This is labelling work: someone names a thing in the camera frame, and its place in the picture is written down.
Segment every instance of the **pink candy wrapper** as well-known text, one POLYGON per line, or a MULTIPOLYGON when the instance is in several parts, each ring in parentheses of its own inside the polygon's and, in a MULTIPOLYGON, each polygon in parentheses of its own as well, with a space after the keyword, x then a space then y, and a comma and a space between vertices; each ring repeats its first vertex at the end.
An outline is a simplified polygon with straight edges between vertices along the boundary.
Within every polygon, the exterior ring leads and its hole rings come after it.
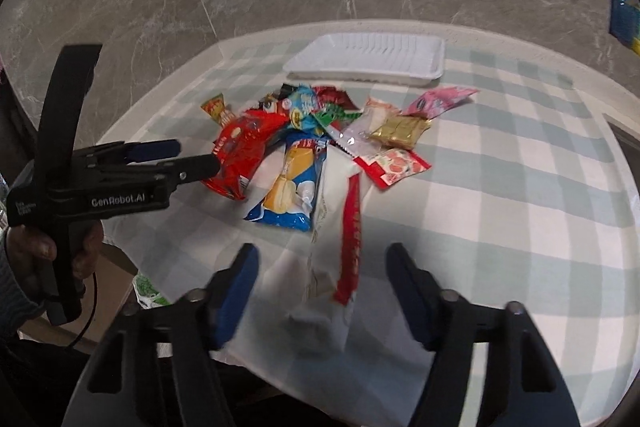
POLYGON ((402 114, 421 116, 431 120, 476 92, 478 90, 471 87, 436 87, 420 95, 402 114))

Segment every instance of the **yellow snack package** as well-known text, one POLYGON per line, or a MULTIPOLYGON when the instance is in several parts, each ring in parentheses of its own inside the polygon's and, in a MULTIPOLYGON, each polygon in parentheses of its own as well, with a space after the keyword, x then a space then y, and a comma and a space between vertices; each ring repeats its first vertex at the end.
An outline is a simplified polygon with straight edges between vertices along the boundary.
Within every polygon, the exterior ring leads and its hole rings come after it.
POLYGON ((311 213, 316 203, 316 187, 327 139, 303 132, 287 136, 284 167, 271 190, 256 204, 245 219, 307 232, 311 230, 311 213))
POLYGON ((388 147, 411 150, 429 127, 431 120, 417 116, 390 116, 369 137, 388 147))
POLYGON ((200 107, 217 122, 220 127, 224 127, 236 119, 236 115, 225 107, 225 97, 221 92, 207 100, 207 102, 203 103, 200 107))

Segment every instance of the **white plastic tray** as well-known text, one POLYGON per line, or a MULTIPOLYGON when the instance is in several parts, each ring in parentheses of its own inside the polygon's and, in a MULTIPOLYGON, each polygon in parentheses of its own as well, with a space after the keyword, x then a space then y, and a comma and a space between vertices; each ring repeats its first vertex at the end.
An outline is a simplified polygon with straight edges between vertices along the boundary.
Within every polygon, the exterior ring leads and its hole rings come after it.
POLYGON ((333 33, 318 37, 283 70, 305 80, 369 80, 424 87, 444 70, 444 40, 402 33, 333 33))

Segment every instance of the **red and white wrapper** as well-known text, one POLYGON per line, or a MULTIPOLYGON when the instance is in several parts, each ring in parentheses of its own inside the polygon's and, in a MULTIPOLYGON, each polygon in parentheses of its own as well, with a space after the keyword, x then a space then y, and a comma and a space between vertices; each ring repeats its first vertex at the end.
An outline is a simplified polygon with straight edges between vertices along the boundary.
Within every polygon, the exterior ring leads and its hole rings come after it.
POLYGON ((354 162, 362 167, 381 190, 431 168, 431 165, 415 152, 404 149, 389 149, 371 156, 358 156, 354 158, 354 162))
POLYGON ((402 114, 421 116, 431 120, 476 92, 478 92, 478 90, 471 87, 435 87, 420 95, 402 114))

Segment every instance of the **red snack bag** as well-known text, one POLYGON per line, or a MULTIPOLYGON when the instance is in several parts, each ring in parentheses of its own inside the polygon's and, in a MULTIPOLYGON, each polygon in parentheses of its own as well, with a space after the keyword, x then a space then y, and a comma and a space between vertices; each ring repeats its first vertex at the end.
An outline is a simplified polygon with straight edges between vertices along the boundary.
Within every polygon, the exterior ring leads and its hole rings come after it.
POLYGON ((431 168, 415 152, 404 149, 389 149, 371 156, 358 156, 353 160, 362 167, 376 187, 382 190, 403 178, 431 168))
POLYGON ((242 113, 220 132, 212 150, 220 160, 220 171, 202 183, 222 196, 244 200, 267 143, 287 122, 289 117, 283 114, 253 109, 242 113))
POLYGON ((338 89, 335 86, 313 86, 311 89, 316 92, 321 108, 324 107, 326 103, 335 103, 335 105, 339 105, 346 111, 359 110, 343 89, 338 89))

